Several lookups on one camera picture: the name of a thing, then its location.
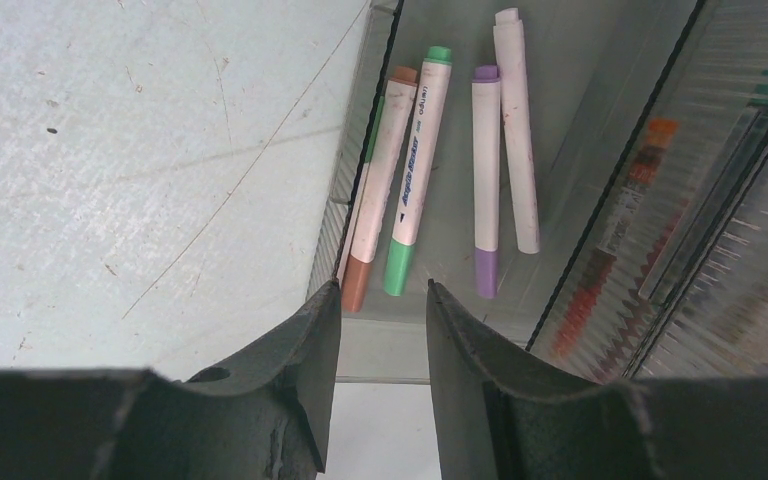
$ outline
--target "marker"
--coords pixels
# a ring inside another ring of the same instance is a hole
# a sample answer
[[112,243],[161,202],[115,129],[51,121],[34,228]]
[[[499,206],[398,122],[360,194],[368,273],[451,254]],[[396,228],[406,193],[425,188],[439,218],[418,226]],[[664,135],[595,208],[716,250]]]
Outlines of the marker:
[[531,121],[528,113],[528,77],[525,72],[525,36],[516,8],[496,14],[493,27],[496,62],[502,77],[502,118],[511,177],[511,197],[517,247],[523,253],[540,251],[537,190],[531,154]]
[[344,288],[343,276],[346,273],[346,264],[349,261],[349,250],[354,243],[355,229],[357,226],[357,217],[360,211],[360,205],[363,199],[363,192],[366,189],[367,176],[369,175],[369,161],[372,159],[372,152],[375,151],[375,139],[378,137],[378,122],[381,120],[381,110],[384,99],[378,100],[378,107],[375,109],[375,120],[372,121],[372,134],[369,145],[366,147],[366,156],[363,158],[363,165],[360,167],[360,180],[358,181],[358,191],[355,194],[355,205],[352,208],[352,214],[349,216],[349,229],[346,230],[346,241],[343,243],[343,254],[340,255],[340,265],[337,267],[337,281],[340,282],[341,289]]
[[390,253],[387,256],[387,271],[384,274],[384,291],[393,296],[404,292],[413,258],[425,191],[431,176],[431,163],[434,161],[434,148],[440,132],[440,119],[443,117],[443,105],[452,74],[451,59],[452,51],[448,48],[431,47],[422,62],[405,172],[399,190]]
[[475,69],[472,79],[472,163],[475,204],[475,288],[496,297],[499,259],[499,67]]
[[375,138],[375,152],[367,168],[366,188],[360,196],[360,208],[357,209],[357,226],[351,255],[346,262],[346,275],[343,280],[343,310],[358,312],[363,307],[372,261],[378,248],[378,234],[387,208],[390,184],[410,112],[416,96],[416,70],[396,67],[387,90],[384,93],[383,107],[379,109],[378,134]]

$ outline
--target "purple marker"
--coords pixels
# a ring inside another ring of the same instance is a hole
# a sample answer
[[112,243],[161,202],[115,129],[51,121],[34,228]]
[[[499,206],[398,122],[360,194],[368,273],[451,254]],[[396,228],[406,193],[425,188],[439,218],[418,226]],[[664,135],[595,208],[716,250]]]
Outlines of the purple marker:
[[472,80],[472,159],[475,179],[475,288],[496,297],[499,263],[499,67],[475,69]]

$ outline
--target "purple marker end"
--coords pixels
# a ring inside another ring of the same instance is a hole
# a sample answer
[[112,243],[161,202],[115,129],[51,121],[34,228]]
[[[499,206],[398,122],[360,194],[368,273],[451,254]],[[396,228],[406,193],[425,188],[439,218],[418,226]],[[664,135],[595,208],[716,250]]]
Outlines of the purple marker end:
[[473,83],[496,83],[499,81],[499,67],[496,65],[482,65],[475,69],[472,77]]
[[475,249],[475,288],[484,298],[496,298],[499,252]]

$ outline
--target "brown marker end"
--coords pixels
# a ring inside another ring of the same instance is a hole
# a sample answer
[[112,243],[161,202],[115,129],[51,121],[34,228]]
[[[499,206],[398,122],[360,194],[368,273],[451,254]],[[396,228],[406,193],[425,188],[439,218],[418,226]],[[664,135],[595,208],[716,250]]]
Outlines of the brown marker end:
[[363,307],[371,271],[372,263],[363,263],[349,255],[346,273],[343,275],[343,310],[354,313]]
[[398,66],[393,71],[393,75],[390,77],[390,80],[393,80],[394,82],[404,83],[405,85],[416,86],[417,75],[418,73],[416,72],[416,70],[410,67]]

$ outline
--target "brown marker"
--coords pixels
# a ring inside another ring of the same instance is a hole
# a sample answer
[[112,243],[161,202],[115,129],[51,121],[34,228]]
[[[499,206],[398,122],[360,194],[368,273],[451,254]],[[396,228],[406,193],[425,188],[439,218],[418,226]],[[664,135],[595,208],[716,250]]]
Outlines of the brown marker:
[[416,77],[416,70],[396,67],[387,82],[374,151],[367,167],[366,186],[355,206],[358,209],[357,225],[342,285],[343,310],[347,312],[360,311],[366,297],[390,184],[416,97]]

